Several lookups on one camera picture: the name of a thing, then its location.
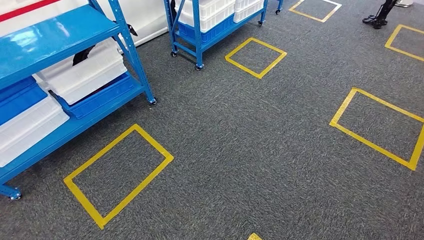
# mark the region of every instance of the yellow floor marking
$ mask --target yellow floor marking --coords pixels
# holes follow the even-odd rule
[[[256,233],[252,233],[247,240],[262,240]]]
[[[127,137],[133,131],[138,132],[144,139],[146,139],[156,150],[158,150],[165,159],[161,164],[159,164],[153,172],[151,172],[132,192],[130,192],[112,211],[110,211],[105,217],[95,209],[93,204],[86,198],[84,193],[75,185],[72,181],[78,174],[88,168],[91,164],[93,164],[96,160],[98,160],[101,156],[103,156],[107,151],[113,148],[117,143],[119,143],[122,139]],[[134,124],[129,129],[124,131],[121,135],[119,135],[115,140],[105,146],[102,150],[96,153],[92,158],[90,158],[83,165],[78,167],[75,171],[69,174],[67,177],[63,179],[66,186],[73,193],[76,199],[81,203],[87,213],[93,218],[95,223],[98,225],[100,229],[103,229],[104,226],[115,217],[122,209],[125,208],[136,196],[139,194],[172,160],[174,157],[165,150],[157,141],[155,141],[146,131],[144,131],[139,125]]]
[[[337,112],[335,113],[335,115],[331,119],[330,126],[333,126],[337,129],[339,129],[340,131],[342,131],[345,134],[351,136],[352,138],[360,141],[361,143],[368,145],[372,149],[379,151],[380,153],[386,155],[387,157],[389,157],[389,158],[395,160],[396,162],[404,165],[405,167],[415,171],[415,169],[417,168],[418,160],[420,159],[420,155],[421,155],[421,152],[422,152],[423,147],[424,147],[424,125],[421,129],[418,140],[416,141],[415,148],[412,152],[412,156],[410,157],[409,161],[403,160],[402,158],[400,158],[400,157],[396,156],[395,154],[387,151],[386,149],[372,143],[371,141],[359,136],[358,134],[356,134],[356,133],[348,130],[347,128],[341,126],[340,124],[338,124],[340,117],[342,116],[343,112],[346,110],[346,108],[348,107],[349,103],[351,102],[351,100],[353,99],[353,97],[355,96],[356,93],[361,93],[361,94],[371,98],[372,100],[374,100],[374,101],[376,101],[380,104],[383,104],[383,105],[385,105],[385,106],[387,106],[387,107],[389,107],[393,110],[396,110],[396,111],[398,111],[402,114],[407,115],[408,117],[411,117],[411,118],[413,118],[417,121],[420,121],[421,123],[424,123],[424,118],[417,116],[413,113],[410,113],[406,110],[403,110],[403,109],[401,109],[401,108],[399,108],[399,107],[397,107],[397,106],[395,106],[391,103],[388,103],[387,101],[384,101],[381,98],[378,98],[378,97],[364,91],[364,90],[353,87],[352,90],[350,90],[347,97],[344,99],[340,108],[337,110]]]
[[[302,15],[304,17],[313,19],[313,20],[317,20],[318,22],[321,22],[321,23],[325,23],[342,6],[340,3],[337,3],[337,2],[333,2],[333,1],[330,1],[330,0],[323,0],[324,2],[327,2],[327,3],[330,3],[330,4],[334,4],[335,5],[335,8],[333,10],[331,10],[330,13],[327,14],[327,16],[325,16],[323,19],[319,19],[317,17],[314,17],[314,16],[308,15],[306,13],[303,13],[303,12],[300,12],[300,11],[295,10],[295,8],[297,8],[304,1],[305,0],[298,1],[295,5],[293,5],[289,9],[289,11],[290,12],[293,12],[293,13],[296,13],[296,14],[299,14],[299,15]]]
[[[400,31],[402,28],[404,28],[404,29],[409,29],[409,30],[412,30],[412,31],[417,32],[417,33],[420,33],[420,34],[424,34],[424,31],[418,30],[418,29],[413,28],[413,27],[410,27],[410,26],[406,26],[406,25],[399,24],[399,25],[397,25],[397,27],[396,27],[396,29],[393,31],[393,33],[390,35],[390,37],[388,38],[388,40],[387,40],[387,42],[385,43],[385,45],[384,45],[384,46],[385,46],[386,48],[388,48],[388,49],[391,49],[391,50],[396,51],[396,52],[398,52],[398,53],[404,54],[404,55],[406,55],[406,56],[409,56],[409,57],[411,57],[411,58],[414,58],[414,59],[417,59],[417,60],[420,60],[420,61],[423,61],[423,62],[424,62],[424,57],[414,55],[414,54],[412,54],[412,53],[409,53],[409,52],[406,52],[406,51],[400,50],[400,49],[398,49],[398,48],[396,48],[396,47],[393,47],[393,46],[392,46],[393,40],[395,40],[395,37],[398,35],[399,31]]]
[[[280,53],[281,55],[280,56],[278,56],[269,66],[267,66],[262,72],[260,72],[260,73],[256,73],[256,72],[254,72],[254,71],[252,71],[252,70],[250,70],[249,68],[247,68],[247,67],[245,67],[245,66],[243,66],[243,65],[241,65],[240,63],[238,63],[238,62],[236,62],[236,61],[234,61],[234,60],[232,60],[231,59],[231,57],[234,55],[234,54],[236,54],[240,49],[242,49],[244,46],[246,46],[248,43],[250,43],[251,41],[253,41],[253,42],[256,42],[256,43],[258,43],[258,44],[261,44],[261,45],[263,45],[263,46],[265,46],[265,47],[267,47],[267,48],[270,48],[270,49],[272,49],[272,50],[274,50],[274,51],[276,51],[276,52],[278,52],[278,53]],[[287,52],[285,52],[285,51],[283,51],[283,50],[281,50],[281,49],[278,49],[278,48],[276,48],[275,46],[271,46],[271,45],[269,45],[268,43],[266,43],[266,42],[263,42],[263,41],[261,41],[261,40],[258,40],[258,39],[256,39],[256,38],[253,38],[253,37],[250,37],[249,39],[247,39],[246,41],[244,41],[242,44],[240,44],[238,47],[236,47],[234,50],[232,50],[230,53],[228,53],[226,56],[225,56],[225,60],[227,60],[228,62],[230,62],[230,63],[232,63],[233,65],[235,65],[236,67],[238,67],[238,68],[240,68],[240,69],[242,69],[242,70],[244,70],[244,71],[246,71],[246,72],[248,72],[248,73],[250,73],[251,75],[253,75],[253,76],[255,76],[255,77],[257,77],[258,79],[262,79],[262,77],[265,75],[265,74],[267,74],[273,67],[275,67],[278,63],[279,63],[279,61],[281,61],[285,56],[287,55]]]

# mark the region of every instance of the storage bin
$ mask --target storage bin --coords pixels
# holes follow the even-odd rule
[[[0,126],[47,97],[30,76],[0,89]]]
[[[0,0],[0,15],[39,2],[40,0]]]
[[[221,21],[216,26],[214,26],[209,31],[201,32],[200,33],[201,42],[203,44],[206,44],[207,42],[212,40],[214,37],[218,36],[219,34],[224,32],[225,30],[227,30],[231,26],[235,25],[233,19],[234,19],[234,13],[231,14],[226,19],[224,19],[223,21]],[[193,40],[195,39],[195,28],[194,27],[179,22],[178,23],[178,29],[179,29],[179,33],[182,37],[187,37],[187,38],[190,38],[190,39],[193,39]]]
[[[206,33],[211,30],[216,25],[220,24],[226,18],[234,13],[234,3],[236,0],[228,1],[226,5],[223,5],[220,9],[216,10],[214,14],[200,17],[200,31]],[[175,9],[178,9],[180,6],[175,4]],[[178,23],[186,24],[191,27],[194,27],[194,16],[193,12],[181,12],[179,16]]]
[[[257,0],[234,13],[234,22],[238,23],[264,8],[264,0]]]
[[[125,72],[98,91],[93,92],[73,105],[68,105],[60,96],[56,96],[56,98],[65,112],[77,119],[81,119],[99,107],[131,90],[136,84],[133,77],[130,76],[128,72]]]
[[[234,0],[199,0],[199,17],[209,18],[216,12],[221,10],[222,7],[234,2]],[[181,0],[175,0],[175,11],[178,12]],[[193,1],[186,0],[182,7],[182,13],[193,16]]]
[[[0,168],[4,167],[44,137],[69,116],[51,96],[0,125]]]
[[[72,66],[74,56],[60,61],[37,76],[72,105],[127,71],[115,41],[104,40],[90,51],[88,58]]]
[[[258,0],[235,0],[234,12],[239,12],[257,1]]]
[[[50,90],[50,87],[47,82],[43,81],[39,76],[37,76],[37,74],[33,74],[32,77],[35,79],[41,89],[47,92]]]

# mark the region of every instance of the blue shelf leg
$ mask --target blue shelf leg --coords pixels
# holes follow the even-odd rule
[[[118,39],[118,40],[116,40],[116,42],[118,43],[120,49],[122,50],[122,52],[125,55],[125,57],[128,58],[129,63],[131,64],[131,66],[134,66],[134,59],[131,57],[130,52],[127,50],[127,48],[125,47],[125,45],[122,43],[119,35],[115,35],[114,38],[115,39]]]
[[[281,6],[283,5],[283,0],[278,0],[278,7],[277,10],[275,11],[275,14],[279,14],[281,12]]]
[[[150,88],[149,82],[147,81],[147,77],[145,71],[143,69],[142,62],[139,58],[139,55],[136,50],[136,46],[134,45],[133,39],[130,35],[130,30],[128,29],[127,22],[125,21],[124,14],[122,13],[121,6],[117,0],[109,0],[110,7],[112,8],[113,15],[115,16],[116,23],[120,26],[120,33],[123,36],[123,40],[125,41],[125,45],[128,48],[128,58],[130,59],[130,63],[132,63],[132,67],[135,70],[135,73],[138,76],[138,80],[144,88],[144,92],[147,97],[147,101],[151,104],[156,103],[156,99],[153,96],[152,90]]]
[[[279,3],[278,3],[278,10],[281,10],[281,6],[283,5],[283,0],[279,0]]]
[[[265,22],[265,14],[267,14],[267,6],[268,6],[268,0],[263,1],[263,9],[262,9],[262,13],[260,14],[260,21],[259,21],[260,24]]]
[[[202,36],[200,32],[199,0],[193,0],[194,36],[196,43],[196,70],[203,68]]]
[[[0,185],[0,194],[9,197],[11,200],[19,199],[21,197],[21,191],[17,188],[6,185]]]
[[[169,0],[163,0],[163,4],[165,5],[166,20],[168,21],[168,31],[169,31],[169,37],[171,38],[172,52],[176,54],[178,52],[178,49],[174,44],[177,41],[177,37],[175,36],[175,30],[174,30],[175,29],[174,22],[176,22],[178,19],[173,18]],[[183,9],[183,4],[181,4],[179,8],[180,10]]]
[[[92,6],[94,9],[96,9],[98,12],[100,12],[101,14],[105,15],[105,12],[103,11],[103,9],[100,7],[99,3],[97,2],[97,0],[88,0],[88,4],[90,6]]]

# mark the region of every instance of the floor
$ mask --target floor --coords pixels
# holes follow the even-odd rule
[[[424,239],[422,157],[413,171],[330,125],[354,87],[424,117],[424,62],[385,47],[399,24],[424,30],[424,5],[374,30],[361,19],[379,1],[337,0],[324,23],[288,11],[296,2],[275,15],[270,1],[266,23],[219,42],[200,72],[170,56],[167,34],[140,46],[158,104],[133,99],[11,180],[24,197],[0,198],[0,239]],[[329,4],[297,10],[322,18]],[[225,60],[250,37],[287,52],[262,79]],[[392,46],[424,56],[423,35],[399,37]],[[255,44],[233,59],[260,72],[276,55]],[[102,230],[63,179],[134,124],[174,160]],[[423,125],[361,93],[338,124],[406,161]],[[105,216],[163,160],[132,132],[73,181]]]

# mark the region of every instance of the red stripe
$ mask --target red stripe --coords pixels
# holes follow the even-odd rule
[[[60,1],[60,0],[41,0],[41,1],[38,1],[36,3],[30,4],[28,6],[18,8],[16,10],[13,10],[13,11],[10,11],[10,12],[7,12],[5,14],[0,15],[0,22],[3,22],[4,20],[8,20],[8,19],[14,18],[16,16],[31,12],[32,10],[42,8],[46,5],[49,5],[49,4],[58,2],[58,1]]]

